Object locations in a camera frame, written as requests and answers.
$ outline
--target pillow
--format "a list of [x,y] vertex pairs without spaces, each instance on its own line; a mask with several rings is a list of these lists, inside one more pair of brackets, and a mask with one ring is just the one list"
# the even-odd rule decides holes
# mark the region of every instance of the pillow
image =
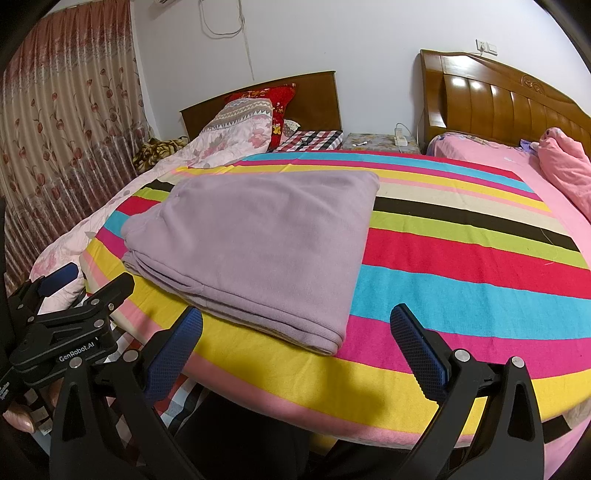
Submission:
[[229,102],[187,146],[195,156],[191,166],[219,167],[266,152],[271,141],[272,115],[273,107],[267,98]]
[[279,143],[279,145],[283,145],[287,142],[291,136],[300,129],[300,127],[301,125],[298,122],[285,118],[285,120],[283,120],[283,128],[281,129],[281,143]]
[[275,152],[303,152],[316,150],[336,150],[343,143],[342,130],[298,131]]
[[281,130],[283,129],[285,109],[295,94],[296,84],[290,83],[289,85],[281,85],[279,87],[233,93],[226,97],[226,102],[231,102],[239,98],[268,98],[273,105],[273,125],[269,150],[274,150],[281,143]]

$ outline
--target blue gripper pad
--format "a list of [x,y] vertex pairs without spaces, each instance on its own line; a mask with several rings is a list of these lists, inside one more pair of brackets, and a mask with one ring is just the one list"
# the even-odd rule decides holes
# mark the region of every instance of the blue gripper pad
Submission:
[[39,282],[37,294],[40,297],[50,297],[59,289],[74,281],[77,276],[78,266],[75,263],[68,263],[42,279]]
[[203,332],[203,317],[196,308],[185,310],[181,323],[150,363],[144,396],[149,406],[166,398]]
[[447,396],[449,363],[432,348],[422,325],[404,303],[392,309],[390,331],[425,397],[442,403]]

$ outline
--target red pillow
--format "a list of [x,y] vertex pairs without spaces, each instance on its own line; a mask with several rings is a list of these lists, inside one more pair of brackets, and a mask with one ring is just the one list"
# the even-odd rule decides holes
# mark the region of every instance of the red pillow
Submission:
[[271,143],[268,151],[275,150],[281,143],[281,131],[283,129],[283,116],[285,108],[296,94],[296,84],[281,85],[279,87],[264,88],[262,90],[250,90],[228,95],[226,103],[239,98],[268,98],[273,104],[273,125],[271,131]]

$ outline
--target white wall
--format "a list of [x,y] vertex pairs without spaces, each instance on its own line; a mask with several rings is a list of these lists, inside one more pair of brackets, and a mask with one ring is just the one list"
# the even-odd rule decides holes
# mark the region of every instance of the white wall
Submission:
[[[553,85],[591,113],[591,74],[566,35],[534,0],[242,0],[252,81],[241,35],[211,40],[198,0],[167,6],[134,0],[144,89],[162,138],[184,134],[179,110],[253,83],[336,70],[346,132],[414,129],[423,110],[421,48],[473,51]],[[217,31],[238,26],[236,0],[205,0]]]

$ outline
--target purple cloth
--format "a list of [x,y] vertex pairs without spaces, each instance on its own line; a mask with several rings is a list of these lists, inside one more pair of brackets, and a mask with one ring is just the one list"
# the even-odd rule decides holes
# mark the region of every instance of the purple cloth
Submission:
[[204,311],[334,355],[378,187],[367,171],[196,176],[124,223],[123,262]]

